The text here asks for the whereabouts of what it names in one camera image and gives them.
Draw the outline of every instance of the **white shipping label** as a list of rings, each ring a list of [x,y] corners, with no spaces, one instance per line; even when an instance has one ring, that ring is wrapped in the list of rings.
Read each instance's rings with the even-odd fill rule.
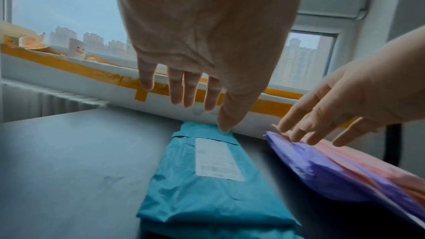
[[[196,175],[245,181],[227,143],[212,139],[195,139]]]

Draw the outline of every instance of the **white radiator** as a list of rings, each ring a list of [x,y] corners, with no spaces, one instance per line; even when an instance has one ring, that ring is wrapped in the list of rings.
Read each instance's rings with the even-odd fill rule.
[[[108,101],[3,78],[3,122],[104,108]]]

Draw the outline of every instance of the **cup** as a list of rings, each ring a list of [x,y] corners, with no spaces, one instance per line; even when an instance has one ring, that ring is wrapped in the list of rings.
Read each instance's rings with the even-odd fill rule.
[[[78,39],[70,39],[70,54],[69,56],[85,58],[87,53],[87,45]]]

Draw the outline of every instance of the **purple plastic bag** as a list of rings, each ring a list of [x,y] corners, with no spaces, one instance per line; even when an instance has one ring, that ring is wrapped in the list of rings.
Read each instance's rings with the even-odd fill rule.
[[[418,217],[383,195],[380,190],[353,177],[315,148],[303,143],[292,143],[273,132],[267,132],[266,137],[280,159],[318,194],[344,202],[379,203],[401,218],[425,228],[425,223]]]

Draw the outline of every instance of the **dark gray tabletop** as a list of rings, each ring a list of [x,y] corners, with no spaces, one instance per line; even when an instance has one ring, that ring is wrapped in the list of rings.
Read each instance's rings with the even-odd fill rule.
[[[180,125],[123,108],[0,124],[0,239],[154,237],[140,231],[135,215]],[[235,137],[301,222],[305,238],[421,232],[379,206],[318,196],[265,141]]]

